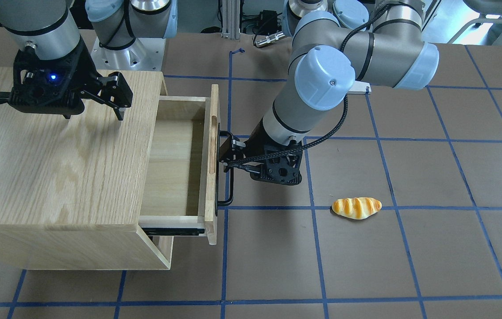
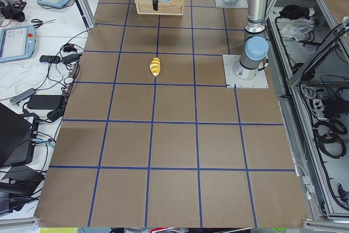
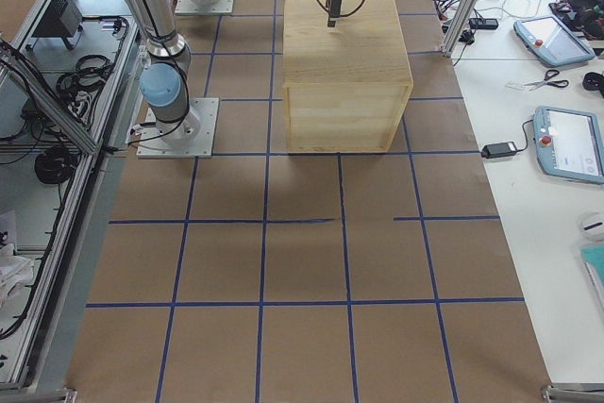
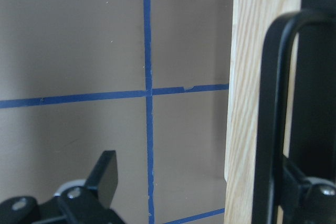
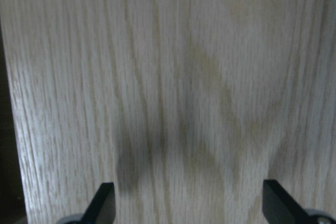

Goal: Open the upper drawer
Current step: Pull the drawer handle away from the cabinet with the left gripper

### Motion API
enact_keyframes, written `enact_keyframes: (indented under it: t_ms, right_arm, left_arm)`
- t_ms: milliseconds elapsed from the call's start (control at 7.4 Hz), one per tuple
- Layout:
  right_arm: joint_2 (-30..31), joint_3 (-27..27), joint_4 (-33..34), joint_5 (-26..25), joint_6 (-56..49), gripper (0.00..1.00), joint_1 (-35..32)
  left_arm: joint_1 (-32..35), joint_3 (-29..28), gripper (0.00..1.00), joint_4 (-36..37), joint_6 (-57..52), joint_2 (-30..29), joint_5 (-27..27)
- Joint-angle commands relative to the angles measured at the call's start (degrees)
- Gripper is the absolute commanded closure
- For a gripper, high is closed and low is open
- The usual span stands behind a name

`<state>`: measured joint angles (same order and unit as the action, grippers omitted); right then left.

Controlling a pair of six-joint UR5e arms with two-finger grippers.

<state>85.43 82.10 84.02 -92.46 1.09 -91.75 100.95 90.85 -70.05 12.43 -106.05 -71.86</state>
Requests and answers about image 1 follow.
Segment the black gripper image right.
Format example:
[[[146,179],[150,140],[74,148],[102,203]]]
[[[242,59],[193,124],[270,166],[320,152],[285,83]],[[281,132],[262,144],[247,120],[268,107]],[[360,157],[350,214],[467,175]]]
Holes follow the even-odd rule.
[[[255,127],[247,141],[235,136],[228,137],[219,148],[219,161],[228,163],[242,158],[267,156],[302,146],[302,142],[291,141],[289,145],[275,142],[265,131],[263,121]],[[300,164],[302,151],[280,157],[262,159],[257,165],[246,163],[251,179],[275,184],[298,185],[302,181]]]

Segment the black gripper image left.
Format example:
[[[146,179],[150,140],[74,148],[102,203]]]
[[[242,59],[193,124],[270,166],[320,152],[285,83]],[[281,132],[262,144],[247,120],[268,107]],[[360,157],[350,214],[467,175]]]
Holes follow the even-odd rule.
[[[16,54],[8,104],[23,113],[58,114],[69,120],[85,110],[83,99],[110,107],[118,121],[132,106],[133,93],[121,73],[97,72],[85,43],[55,60],[40,60],[37,44]]]

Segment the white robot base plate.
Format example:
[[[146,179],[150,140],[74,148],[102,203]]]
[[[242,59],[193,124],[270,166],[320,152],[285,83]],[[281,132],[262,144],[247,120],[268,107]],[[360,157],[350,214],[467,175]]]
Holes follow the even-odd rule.
[[[139,38],[129,48],[112,51],[94,43],[91,57],[99,70],[161,71],[166,39]]]
[[[348,93],[354,95],[369,94],[372,93],[372,88],[367,82],[354,81]]]

